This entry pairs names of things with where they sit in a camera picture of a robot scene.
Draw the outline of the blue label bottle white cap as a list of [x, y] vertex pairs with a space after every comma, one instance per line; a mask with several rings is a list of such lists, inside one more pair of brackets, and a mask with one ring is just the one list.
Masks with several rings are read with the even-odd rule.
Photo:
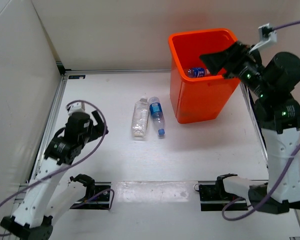
[[192, 67], [192, 68], [186, 69], [185, 74], [189, 78], [202, 78], [202, 77], [209, 76], [211, 73], [208, 69], [203, 68], [203, 67]]

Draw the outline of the clear bottle white cap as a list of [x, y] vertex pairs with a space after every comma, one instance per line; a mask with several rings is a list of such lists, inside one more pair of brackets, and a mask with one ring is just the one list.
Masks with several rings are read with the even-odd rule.
[[134, 138], [144, 138], [148, 129], [149, 102], [146, 96], [142, 96], [134, 105], [131, 134]]

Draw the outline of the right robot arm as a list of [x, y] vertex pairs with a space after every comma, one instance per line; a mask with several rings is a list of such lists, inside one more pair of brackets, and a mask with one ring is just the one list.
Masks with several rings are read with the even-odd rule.
[[239, 41], [199, 58], [211, 74], [225, 70], [225, 78], [238, 78], [256, 95], [255, 115], [267, 153], [267, 182], [220, 175], [216, 197], [226, 200], [232, 195], [248, 201], [253, 211], [274, 215], [300, 210], [300, 104], [292, 95], [300, 82], [300, 58], [281, 51], [263, 65], [259, 51]]

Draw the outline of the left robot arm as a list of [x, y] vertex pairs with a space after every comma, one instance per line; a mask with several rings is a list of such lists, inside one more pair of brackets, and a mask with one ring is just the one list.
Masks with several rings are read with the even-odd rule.
[[85, 174], [70, 177], [70, 185], [53, 197], [61, 178], [74, 167], [86, 144], [103, 140], [108, 134], [105, 118], [98, 110], [91, 114], [74, 111], [48, 144], [36, 179], [25, 187], [20, 206], [2, 218], [0, 226], [21, 240], [47, 240], [54, 224], [75, 202], [85, 203], [97, 196], [95, 180]]

